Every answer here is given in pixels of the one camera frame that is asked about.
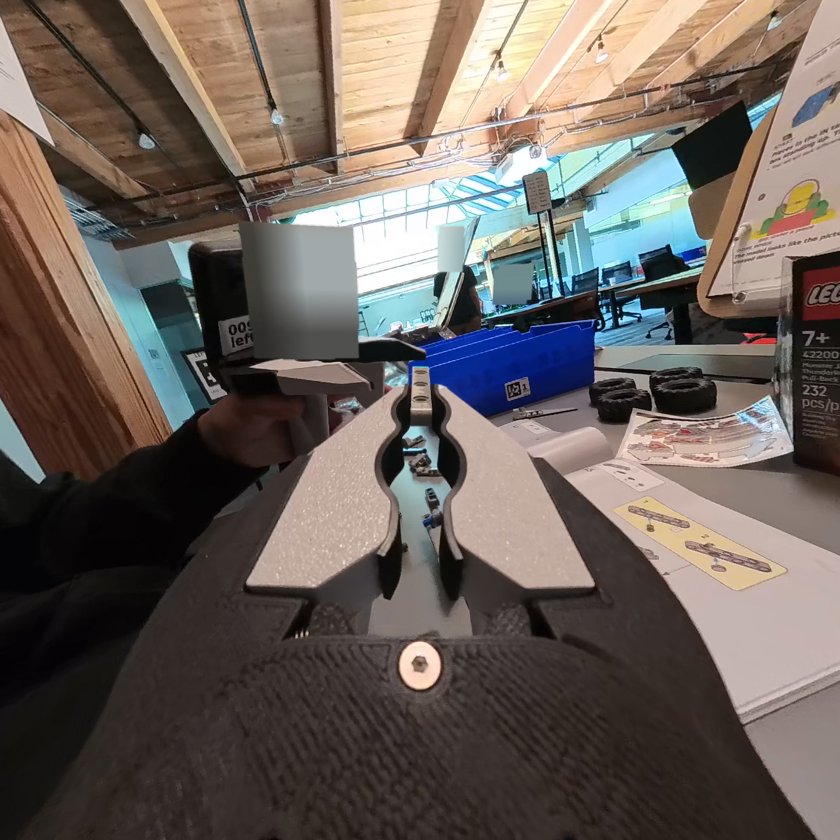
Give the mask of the blue bin with marker label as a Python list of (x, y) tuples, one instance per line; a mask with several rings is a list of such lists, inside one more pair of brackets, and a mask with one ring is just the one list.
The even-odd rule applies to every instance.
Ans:
[(482, 329), (425, 347), (419, 362), (484, 417), (544, 401), (594, 382), (595, 322)]

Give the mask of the wooden board with printed sheet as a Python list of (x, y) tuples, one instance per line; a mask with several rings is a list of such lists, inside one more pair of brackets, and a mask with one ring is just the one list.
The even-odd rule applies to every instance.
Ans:
[(731, 179), (697, 287), (709, 316), (778, 314), (787, 259), (838, 251), (838, 82), (839, 2), (825, 1)]

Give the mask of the black board with wooden edge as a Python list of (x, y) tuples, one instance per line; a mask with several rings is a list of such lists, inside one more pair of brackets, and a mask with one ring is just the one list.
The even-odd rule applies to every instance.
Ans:
[(671, 147), (695, 192), (738, 168), (753, 133), (748, 110), (738, 101)]

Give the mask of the person's left forearm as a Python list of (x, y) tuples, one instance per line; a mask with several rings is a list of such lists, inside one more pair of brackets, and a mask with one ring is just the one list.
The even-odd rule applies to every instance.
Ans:
[(177, 564), (267, 469), (211, 452), (197, 431), (204, 412), (91, 481), (63, 472), (36, 482), (2, 453), (2, 595), (43, 592), (91, 571)]

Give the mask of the small grey brick assembly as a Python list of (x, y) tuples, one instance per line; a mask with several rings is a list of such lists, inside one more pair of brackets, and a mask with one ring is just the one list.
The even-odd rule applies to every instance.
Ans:
[(428, 531), (441, 528), (444, 521), (443, 502), (436, 487), (443, 477), (427, 437), (423, 434), (404, 436), (402, 455), (410, 476), (423, 483), (423, 497), (427, 507), (427, 512), (422, 516), (423, 526)]

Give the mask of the dark toy truck box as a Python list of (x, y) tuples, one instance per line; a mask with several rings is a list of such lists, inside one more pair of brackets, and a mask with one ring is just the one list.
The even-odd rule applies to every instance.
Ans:
[(803, 468), (839, 475), (839, 253), (783, 260), (780, 414)]

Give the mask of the white paper sheet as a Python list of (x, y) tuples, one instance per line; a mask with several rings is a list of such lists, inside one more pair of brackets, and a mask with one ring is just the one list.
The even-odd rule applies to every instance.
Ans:
[(1, 110), (49, 146), (55, 146), (4, 23), (1, 23)]

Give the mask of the wooden pillar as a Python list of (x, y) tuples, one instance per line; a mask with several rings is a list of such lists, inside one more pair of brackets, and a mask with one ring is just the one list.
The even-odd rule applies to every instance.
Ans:
[(172, 429), (36, 137), (1, 118), (2, 400), (46, 473), (93, 480)]

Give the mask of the long wooden table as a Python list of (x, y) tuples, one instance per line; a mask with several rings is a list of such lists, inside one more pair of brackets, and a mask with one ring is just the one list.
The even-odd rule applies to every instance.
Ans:
[(686, 331), (690, 326), (688, 306), (698, 302), (698, 285), (703, 266), (696, 265), (678, 274), (656, 280), (634, 279), (613, 285), (600, 282), (597, 289), (598, 296), (605, 301), (607, 314), (604, 315), (603, 330), (619, 329), (622, 326), (622, 315), (618, 313), (617, 299), (652, 298), (654, 308), (672, 308), (675, 311), (677, 330)]

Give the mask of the black office chair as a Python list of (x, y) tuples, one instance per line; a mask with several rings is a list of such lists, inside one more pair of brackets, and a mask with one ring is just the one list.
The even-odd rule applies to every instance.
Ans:
[(605, 329), (617, 329), (622, 325), (622, 319), (626, 316), (625, 306), (638, 299), (635, 289), (643, 278), (634, 271), (629, 261), (602, 269), (600, 303)]
[[(670, 246), (660, 249), (653, 258), (642, 262), (644, 277), (647, 281), (664, 280), (668, 277), (681, 275), (688, 270), (685, 261), (674, 255)], [(673, 333), (675, 344), (693, 344), (693, 332), (690, 321), (690, 306), (697, 302), (697, 286), (684, 284), (679, 287), (669, 287), (665, 290), (648, 291), (639, 295), (640, 307), (643, 310), (662, 308), (666, 310), (670, 320), (669, 328)]]

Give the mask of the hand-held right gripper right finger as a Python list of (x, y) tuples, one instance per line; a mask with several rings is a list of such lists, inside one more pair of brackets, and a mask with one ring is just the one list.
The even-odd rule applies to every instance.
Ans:
[(528, 451), (447, 387), (434, 385), (438, 468), (449, 483), (438, 550), (450, 599), (525, 598), (595, 588)]

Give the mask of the printed sticker sheet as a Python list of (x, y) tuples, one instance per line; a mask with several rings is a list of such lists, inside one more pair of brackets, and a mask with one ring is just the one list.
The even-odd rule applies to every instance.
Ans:
[(794, 452), (769, 396), (723, 416), (694, 418), (633, 410), (618, 459), (645, 466), (727, 468)]

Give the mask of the light grey holed beam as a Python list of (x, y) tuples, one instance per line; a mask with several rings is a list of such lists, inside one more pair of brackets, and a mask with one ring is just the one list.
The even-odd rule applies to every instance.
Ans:
[(430, 428), (434, 420), (434, 393), (429, 368), (415, 364), (411, 370), (410, 419), (414, 427)]

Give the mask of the open instruction booklet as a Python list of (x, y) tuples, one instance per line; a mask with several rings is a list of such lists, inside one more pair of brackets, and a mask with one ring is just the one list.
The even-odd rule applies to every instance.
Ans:
[(646, 555), (710, 650), (743, 722), (835, 686), (838, 554), (699, 496), (654, 461), (608, 458), (593, 427), (501, 427), (543, 457)]

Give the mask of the person's left hand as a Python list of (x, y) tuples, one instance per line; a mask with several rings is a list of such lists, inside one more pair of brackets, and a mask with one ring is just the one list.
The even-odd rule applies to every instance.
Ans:
[(305, 408), (300, 396), (227, 395), (197, 419), (205, 446), (221, 459), (257, 469), (291, 462), (290, 423)]

